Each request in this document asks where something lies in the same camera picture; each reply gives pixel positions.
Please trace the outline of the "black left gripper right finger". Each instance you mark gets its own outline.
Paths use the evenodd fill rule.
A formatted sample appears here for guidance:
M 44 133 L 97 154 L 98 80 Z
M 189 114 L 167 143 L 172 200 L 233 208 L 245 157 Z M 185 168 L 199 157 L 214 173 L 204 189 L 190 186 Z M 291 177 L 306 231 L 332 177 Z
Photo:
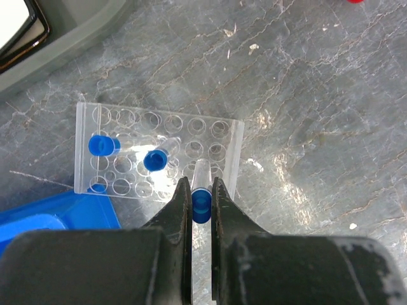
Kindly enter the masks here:
M 274 235 L 212 187 L 212 299 L 217 304 L 405 304 L 386 248 L 358 236 Z

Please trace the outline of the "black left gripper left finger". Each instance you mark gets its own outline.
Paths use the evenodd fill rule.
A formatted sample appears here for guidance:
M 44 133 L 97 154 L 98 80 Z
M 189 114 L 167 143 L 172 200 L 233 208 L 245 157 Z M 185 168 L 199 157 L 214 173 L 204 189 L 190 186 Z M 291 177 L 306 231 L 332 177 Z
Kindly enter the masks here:
M 36 230 L 1 258 L 2 304 L 191 304 L 192 202 L 187 178 L 145 225 Z

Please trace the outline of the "blue capped test tube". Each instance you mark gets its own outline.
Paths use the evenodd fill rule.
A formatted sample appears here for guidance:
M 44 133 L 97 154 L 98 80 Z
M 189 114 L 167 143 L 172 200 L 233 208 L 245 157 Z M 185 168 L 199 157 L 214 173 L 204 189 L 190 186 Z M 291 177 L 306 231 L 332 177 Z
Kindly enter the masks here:
M 147 153 L 143 159 L 143 165 L 150 172 L 163 170 L 170 158 L 175 156 L 180 148 L 181 139 L 179 137 L 165 139 L 159 146 Z
M 206 223 L 211 217 L 212 174 L 210 162 L 198 159 L 195 163 L 191 185 L 193 204 L 193 221 L 198 224 Z
M 139 150 L 132 137 L 94 135 L 88 141 L 88 150 L 94 156 L 129 154 Z

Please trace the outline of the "clear test tube rack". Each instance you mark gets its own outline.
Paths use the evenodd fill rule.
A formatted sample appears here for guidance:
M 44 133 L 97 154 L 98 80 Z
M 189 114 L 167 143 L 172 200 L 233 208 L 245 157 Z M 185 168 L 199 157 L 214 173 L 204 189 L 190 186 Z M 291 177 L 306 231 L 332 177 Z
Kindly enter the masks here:
M 235 119 L 80 102 L 74 191 L 164 202 L 204 160 L 234 195 L 243 134 Z

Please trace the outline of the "white plastic wash bottle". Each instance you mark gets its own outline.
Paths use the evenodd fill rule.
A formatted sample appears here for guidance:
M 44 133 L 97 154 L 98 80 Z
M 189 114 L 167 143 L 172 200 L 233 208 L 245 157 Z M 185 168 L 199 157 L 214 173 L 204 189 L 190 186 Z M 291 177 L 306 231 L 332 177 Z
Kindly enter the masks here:
M 347 0 L 347 1 L 354 4 L 364 2 L 364 0 Z

